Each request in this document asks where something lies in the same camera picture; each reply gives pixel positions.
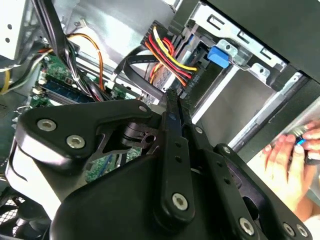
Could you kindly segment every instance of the cable bundle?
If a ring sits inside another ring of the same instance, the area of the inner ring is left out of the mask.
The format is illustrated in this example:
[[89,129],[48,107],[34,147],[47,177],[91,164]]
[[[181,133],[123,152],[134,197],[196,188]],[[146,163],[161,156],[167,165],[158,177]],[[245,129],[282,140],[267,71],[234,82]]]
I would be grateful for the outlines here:
[[[172,74],[176,76],[179,82],[185,87],[188,80],[192,78],[192,74],[197,71],[196,67],[183,65],[174,59],[174,47],[172,43],[164,38],[161,40],[157,27],[153,27],[152,33],[148,36],[145,41],[146,47],[152,52],[152,54],[159,60],[162,66],[165,66]],[[153,67],[150,73],[150,82],[154,80],[155,72],[160,68],[160,65]]]

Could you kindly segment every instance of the yellow wire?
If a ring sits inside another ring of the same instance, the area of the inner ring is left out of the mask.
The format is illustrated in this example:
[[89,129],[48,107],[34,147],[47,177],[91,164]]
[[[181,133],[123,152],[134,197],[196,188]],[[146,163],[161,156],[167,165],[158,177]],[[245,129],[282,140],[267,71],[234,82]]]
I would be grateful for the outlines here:
[[186,69],[186,70],[190,70],[190,71],[197,71],[197,68],[196,67],[192,67],[192,66],[185,66],[179,62],[177,62],[177,60],[175,60],[170,54],[169,52],[167,51],[166,47],[164,46],[164,44],[162,43],[160,37],[159,37],[159,34],[157,32],[157,27],[154,26],[153,27],[153,34],[154,34],[154,37],[156,39],[156,42],[158,43],[159,47],[161,48],[161,50],[165,53],[165,55],[172,61],[174,62],[176,65],[178,65],[180,68],[183,68],[183,69]]
[[5,71],[5,76],[4,76],[4,85],[3,88],[0,91],[0,95],[4,94],[10,85],[10,70]]
[[179,82],[185,87],[185,86],[187,85],[187,84],[185,83],[185,81],[184,81],[179,75],[177,75],[173,70],[171,70],[171,69],[168,67],[168,65],[167,65],[162,59],[160,59],[160,58],[156,55],[155,51],[152,50],[152,48],[151,48],[151,46],[149,45],[149,43],[144,42],[144,44],[145,44],[146,47],[150,50],[150,52],[156,57],[156,59],[158,59],[158,61],[159,61],[160,63],[162,63],[173,75],[175,75],[175,77],[179,80]]

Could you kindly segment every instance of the white cable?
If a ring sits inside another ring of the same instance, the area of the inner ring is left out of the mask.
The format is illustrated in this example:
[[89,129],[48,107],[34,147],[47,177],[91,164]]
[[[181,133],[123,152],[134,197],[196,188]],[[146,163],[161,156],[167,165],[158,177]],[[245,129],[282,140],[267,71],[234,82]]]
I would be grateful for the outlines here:
[[34,73],[35,69],[37,68],[38,64],[45,58],[45,56],[47,56],[50,52],[46,52],[44,54],[42,54],[42,56],[40,56],[37,60],[34,61],[31,69],[30,69],[30,72],[28,73],[28,75],[25,77],[24,81],[21,82],[20,84],[18,84],[17,86],[14,86],[12,88],[9,88],[7,91],[5,91],[3,94],[7,94],[8,92],[12,91],[12,90],[15,90],[17,88],[20,88],[21,86],[23,86],[27,81],[28,79],[30,78],[30,76]]
[[0,73],[3,73],[3,72],[5,72],[5,71],[7,71],[7,70],[11,70],[11,69],[13,69],[13,68],[20,67],[20,66],[21,66],[21,65],[14,64],[14,65],[8,66],[8,67],[6,67],[6,68],[1,68],[1,69],[0,69]]

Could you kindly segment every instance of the finger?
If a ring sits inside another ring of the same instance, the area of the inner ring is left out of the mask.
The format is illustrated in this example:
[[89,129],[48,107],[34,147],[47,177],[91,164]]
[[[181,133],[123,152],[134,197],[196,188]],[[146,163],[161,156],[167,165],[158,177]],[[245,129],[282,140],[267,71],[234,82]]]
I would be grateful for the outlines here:
[[304,181],[303,181],[303,187],[304,189],[309,189],[313,180],[314,176],[317,172],[317,166],[316,165],[305,165],[304,166]]
[[254,173],[262,180],[264,180],[265,177],[267,159],[271,153],[271,150],[272,147],[269,144],[247,163],[249,168],[251,168],[251,170],[254,171]]
[[320,150],[320,139],[308,140],[303,144],[305,150]]
[[320,139],[320,128],[307,131],[302,137],[306,140]]
[[288,184],[299,188],[304,183],[305,150],[296,145],[292,154],[292,162],[288,172]]
[[315,151],[315,150],[308,151],[308,157],[310,159],[320,160],[320,151]]
[[314,128],[320,127],[320,120],[313,120],[304,126],[307,130],[312,130]]
[[296,137],[288,135],[273,163],[273,179],[276,183],[286,183],[288,180],[288,162],[295,145]]
[[274,162],[276,159],[276,156],[278,152],[281,149],[282,144],[284,143],[286,139],[286,136],[282,135],[278,138],[278,141],[275,143],[273,150],[271,151],[269,158],[267,159],[266,162],[266,167],[265,167],[265,175],[268,178],[272,178],[273,176],[273,167],[274,167]]
[[261,167],[263,167],[264,171],[266,170],[267,160],[268,160],[268,157],[271,154],[271,150],[272,150],[272,147],[271,147],[270,144],[268,144],[261,152],[260,165],[261,165]]

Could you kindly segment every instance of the human hand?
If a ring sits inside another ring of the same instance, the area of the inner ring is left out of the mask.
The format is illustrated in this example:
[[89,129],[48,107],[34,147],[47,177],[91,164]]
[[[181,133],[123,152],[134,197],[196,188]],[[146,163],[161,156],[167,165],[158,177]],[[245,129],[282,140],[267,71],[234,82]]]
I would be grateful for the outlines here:
[[294,135],[280,136],[272,149],[267,145],[255,165],[255,173],[296,215],[316,173],[316,166],[305,165],[305,151],[295,145]]
[[320,160],[320,120],[315,120],[305,126],[308,131],[302,135],[306,142],[302,145],[308,150],[311,159]]

